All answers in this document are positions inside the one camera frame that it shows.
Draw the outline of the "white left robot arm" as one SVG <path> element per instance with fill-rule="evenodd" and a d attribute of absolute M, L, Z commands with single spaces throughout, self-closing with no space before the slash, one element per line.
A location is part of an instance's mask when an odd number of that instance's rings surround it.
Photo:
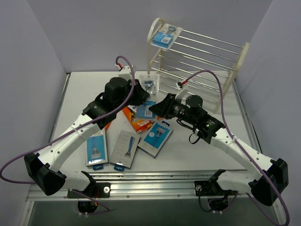
<path fill-rule="evenodd" d="M 97 194 L 96 181 L 87 172 L 61 172 L 61 166 L 88 138 L 113 121 L 119 111 L 128 105 L 142 105 L 149 96 L 138 80 L 111 78 L 104 92 L 90 102 L 65 131 L 64 138 L 24 157 L 31 179 L 47 196 L 60 189 L 77 190 L 83 197 Z"/>

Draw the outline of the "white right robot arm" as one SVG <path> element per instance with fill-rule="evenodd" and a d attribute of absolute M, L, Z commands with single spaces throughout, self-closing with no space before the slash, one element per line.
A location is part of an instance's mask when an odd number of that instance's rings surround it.
<path fill-rule="evenodd" d="M 190 95 L 182 104 L 174 94 L 168 94 L 163 101 L 149 107 L 157 116 L 165 119 L 177 118 L 184 121 L 198 137 L 238 162 L 245 172 L 229 172 L 220 169 L 208 180 L 212 195 L 227 191 L 252 194 L 261 204 L 271 206 L 288 186 L 288 166 L 282 160 L 273 160 L 256 151 L 234 135 L 230 135 L 224 123 L 211 116 L 202 107 L 203 99 Z"/>

